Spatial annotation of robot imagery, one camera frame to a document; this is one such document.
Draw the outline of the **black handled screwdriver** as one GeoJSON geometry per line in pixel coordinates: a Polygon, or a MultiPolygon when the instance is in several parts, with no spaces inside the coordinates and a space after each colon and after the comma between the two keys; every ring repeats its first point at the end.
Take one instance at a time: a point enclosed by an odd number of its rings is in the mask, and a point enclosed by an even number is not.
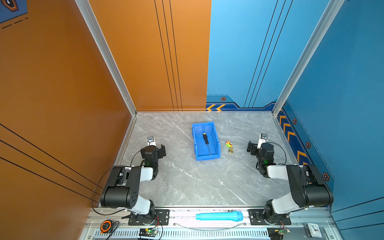
{"type": "Polygon", "coordinates": [[[211,150],[210,150],[209,140],[208,140],[208,136],[207,136],[206,133],[203,133],[203,138],[204,138],[205,144],[206,144],[206,146],[208,148],[209,154],[211,155],[212,153],[211,153],[211,150]]]}

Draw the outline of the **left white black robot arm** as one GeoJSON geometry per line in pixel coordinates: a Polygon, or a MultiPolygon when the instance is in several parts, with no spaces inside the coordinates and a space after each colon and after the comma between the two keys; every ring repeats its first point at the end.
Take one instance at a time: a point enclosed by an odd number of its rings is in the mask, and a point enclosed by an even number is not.
{"type": "Polygon", "coordinates": [[[102,207],[125,209],[134,220],[151,225],[156,220],[152,200],[140,196],[140,183],[155,180],[159,172],[159,159],[166,156],[166,147],[148,145],[140,150],[142,163],[139,166],[114,166],[101,194],[102,207]]]}

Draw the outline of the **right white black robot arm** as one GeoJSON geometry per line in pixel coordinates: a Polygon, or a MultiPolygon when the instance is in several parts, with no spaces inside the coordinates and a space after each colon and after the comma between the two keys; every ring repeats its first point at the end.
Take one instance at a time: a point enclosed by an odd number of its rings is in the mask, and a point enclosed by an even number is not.
{"type": "Polygon", "coordinates": [[[288,194],[268,200],[261,214],[254,216],[270,225],[283,223],[290,213],[309,207],[331,205],[334,195],[315,165],[277,165],[274,146],[270,143],[248,143],[247,151],[257,157],[256,168],[264,178],[289,182],[288,194]]]}

